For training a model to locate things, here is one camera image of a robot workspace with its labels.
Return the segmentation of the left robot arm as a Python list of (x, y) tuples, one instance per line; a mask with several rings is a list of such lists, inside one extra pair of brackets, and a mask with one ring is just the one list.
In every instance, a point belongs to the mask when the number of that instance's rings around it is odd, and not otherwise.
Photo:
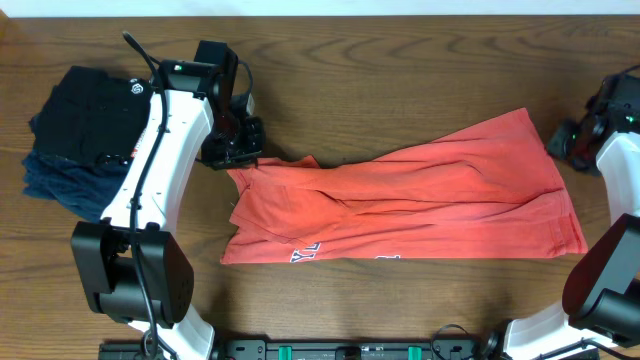
[(265, 136), (249, 91), (233, 92), (240, 61), (165, 60), (131, 168), (97, 223), (80, 222), (71, 248), (90, 310), (143, 336), (101, 346), (102, 359), (216, 359), (214, 327), (192, 304), (194, 271), (175, 239), (192, 167), (256, 163)]

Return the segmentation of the red orange t-shirt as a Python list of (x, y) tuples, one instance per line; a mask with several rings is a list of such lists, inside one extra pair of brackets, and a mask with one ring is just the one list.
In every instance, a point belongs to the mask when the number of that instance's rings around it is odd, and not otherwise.
[(525, 109), (371, 161), (262, 158), (239, 193), (225, 264), (339, 258), (554, 258), (588, 245)]

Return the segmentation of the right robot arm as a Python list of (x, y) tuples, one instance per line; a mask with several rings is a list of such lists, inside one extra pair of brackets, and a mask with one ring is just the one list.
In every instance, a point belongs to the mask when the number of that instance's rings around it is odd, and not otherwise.
[(612, 128), (595, 155), (611, 226), (571, 271), (562, 299), (508, 323), (487, 359), (597, 359), (639, 344), (639, 118)]

